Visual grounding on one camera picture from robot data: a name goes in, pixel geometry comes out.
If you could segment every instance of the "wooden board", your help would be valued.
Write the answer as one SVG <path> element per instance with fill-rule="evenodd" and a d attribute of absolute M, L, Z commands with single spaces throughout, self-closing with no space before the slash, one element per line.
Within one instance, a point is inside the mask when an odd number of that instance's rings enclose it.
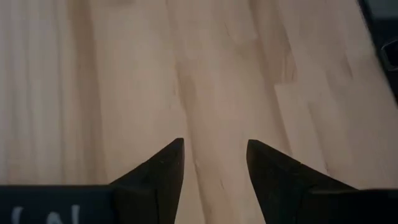
<path fill-rule="evenodd" d="M 258 139 L 398 187 L 398 114 L 355 0 L 0 2 L 0 183 L 99 184 L 185 138 L 176 223 L 264 223 Z"/>

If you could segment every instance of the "black object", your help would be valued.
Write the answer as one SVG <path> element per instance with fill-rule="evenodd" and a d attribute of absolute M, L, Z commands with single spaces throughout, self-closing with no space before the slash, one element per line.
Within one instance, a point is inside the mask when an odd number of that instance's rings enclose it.
<path fill-rule="evenodd" d="M 255 140 L 247 162 L 267 224 L 398 223 L 396 190 L 356 190 Z"/>
<path fill-rule="evenodd" d="M 1 186 L 0 223 L 173 224 L 183 159 L 176 139 L 110 185 Z"/>
<path fill-rule="evenodd" d="M 358 0 L 377 56 L 398 101 L 398 1 Z"/>

